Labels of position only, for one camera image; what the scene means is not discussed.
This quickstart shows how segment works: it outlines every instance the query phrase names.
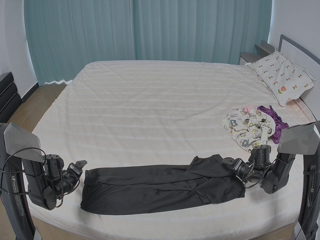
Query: white wall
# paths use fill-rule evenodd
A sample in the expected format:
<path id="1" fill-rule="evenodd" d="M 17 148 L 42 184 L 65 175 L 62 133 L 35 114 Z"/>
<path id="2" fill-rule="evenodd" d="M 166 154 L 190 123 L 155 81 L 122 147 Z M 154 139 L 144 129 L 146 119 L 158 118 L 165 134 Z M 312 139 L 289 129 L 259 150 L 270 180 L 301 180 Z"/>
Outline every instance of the white wall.
<path id="1" fill-rule="evenodd" d="M 27 45 L 23 0 L 0 0 L 0 73 L 10 71 L 21 97 L 37 83 Z"/>
<path id="2" fill-rule="evenodd" d="M 273 0 L 268 42 L 278 48 L 281 34 L 320 58 L 320 0 Z"/>

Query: pillow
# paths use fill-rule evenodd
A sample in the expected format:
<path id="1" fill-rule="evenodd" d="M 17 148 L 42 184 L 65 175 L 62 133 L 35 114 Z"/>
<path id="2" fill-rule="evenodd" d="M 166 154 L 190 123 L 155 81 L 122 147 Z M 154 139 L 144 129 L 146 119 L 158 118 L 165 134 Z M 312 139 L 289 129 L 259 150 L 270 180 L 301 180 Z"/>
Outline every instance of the pillow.
<path id="1" fill-rule="evenodd" d="M 283 107 L 287 102 L 298 99 L 304 91 L 313 87 L 313 82 L 306 70 L 294 65 L 278 51 L 248 66 Z"/>

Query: curtain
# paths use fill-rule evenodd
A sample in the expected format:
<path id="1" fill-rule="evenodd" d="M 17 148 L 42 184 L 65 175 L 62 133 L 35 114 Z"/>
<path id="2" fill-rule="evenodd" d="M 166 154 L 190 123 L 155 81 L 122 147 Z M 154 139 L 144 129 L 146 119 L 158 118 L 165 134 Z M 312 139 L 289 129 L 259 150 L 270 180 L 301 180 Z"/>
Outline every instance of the curtain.
<path id="1" fill-rule="evenodd" d="M 25 0 L 39 84 L 88 63 L 175 60 L 238 64 L 268 40 L 272 0 Z"/>

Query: purple cloth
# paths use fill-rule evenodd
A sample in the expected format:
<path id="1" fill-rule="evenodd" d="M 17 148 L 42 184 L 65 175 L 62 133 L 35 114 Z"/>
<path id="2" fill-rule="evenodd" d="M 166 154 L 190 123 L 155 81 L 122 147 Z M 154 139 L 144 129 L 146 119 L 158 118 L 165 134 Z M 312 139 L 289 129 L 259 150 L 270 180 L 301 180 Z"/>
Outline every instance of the purple cloth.
<path id="1" fill-rule="evenodd" d="M 273 110 L 272 106 L 269 105 L 270 108 L 266 108 L 264 106 L 259 106 L 257 109 L 271 116 L 275 122 L 275 133 L 271 136 L 273 142 L 278 144 L 281 137 L 282 129 L 286 129 L 289 125 L 286 122 L 282 122 L 282 119 L 278 114 Z"/>

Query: bed sheet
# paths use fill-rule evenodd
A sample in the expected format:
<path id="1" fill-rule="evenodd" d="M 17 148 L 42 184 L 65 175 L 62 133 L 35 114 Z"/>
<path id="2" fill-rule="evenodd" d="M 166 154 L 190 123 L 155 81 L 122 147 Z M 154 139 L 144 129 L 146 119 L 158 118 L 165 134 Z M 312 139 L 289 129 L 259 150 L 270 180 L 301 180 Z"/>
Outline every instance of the bed sheet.
<path id="1" fill-rule="evenodd" d="M 274 110 L 289 125 L 310 122 L 294 101 L 281 107 L 247 66 L 181 61 L 92 62 L 46 111 L 33 133 L 47 154 L 84 169 L 186 165 L 213 154 L 247 160 L 250 153 L 221 126 L 234 107 Z M 270 160 L 277 155 L 271 139 Z M 250 239 L 293 223 L 302 197 L 302 156 L 286 187 L 266 194 L 183 210 L 109 216 L 80 209 L 79 188 L 52 211 L 31 202 L 31 214 L 88 239 Z"/>

